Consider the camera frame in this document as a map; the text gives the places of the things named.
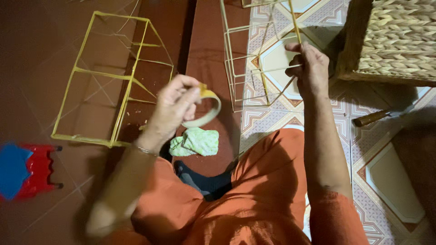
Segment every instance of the bracelet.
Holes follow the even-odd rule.
[[[141,151],[142,153],[145,153],[145,154],[147,154],[147,155],[153,155],[153,156],[157,156],[157,157],[158,157],[157,154],[152,153],[150,150],[144,149],[144,148],[142,148],[142,147],[140,147],[140,146],[137,146],[136,144],[134,144],[134,146],[135,146],[139,151]]]

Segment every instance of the green cloth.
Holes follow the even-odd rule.
[[[175,137],[170,143],[170,154],[185,157],[192,154],[216,155],[218,152],[218,131],[189,128],[183,136]]]

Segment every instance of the red plastic stool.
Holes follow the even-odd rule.
[[[51,168],[53,160],[50,158],[50,152],[61,151],[61,146],[32,144],[20,144],[19,146],[32,151],[33,154],[26,161],[26,168],[30,176],[23,182],[20,191],[13,200],[23,200],[34,197],[40,192],[63,188],[62,183],[53,184],[49,180],[50,174],[53,172]]]

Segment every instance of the hand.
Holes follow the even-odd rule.
[[[329,58],[307,42],[286,44],[285,49],[301,53],[295,55],[289,65],[303,65],[288,68],[285,73],[298,78],[297,86],[303,100],[328,98]]]
[[[200,84],[195,78],[177,75],[157,95],[156,109],[139,136],[137,145],[158,154],[183,121],[194,119]]]

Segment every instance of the wooden handle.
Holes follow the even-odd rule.
[[[384,117],[387,117],[390,113],[391,112],[388,110],[383,110],[353,119],[353,122],[357,127],[363,127]]]

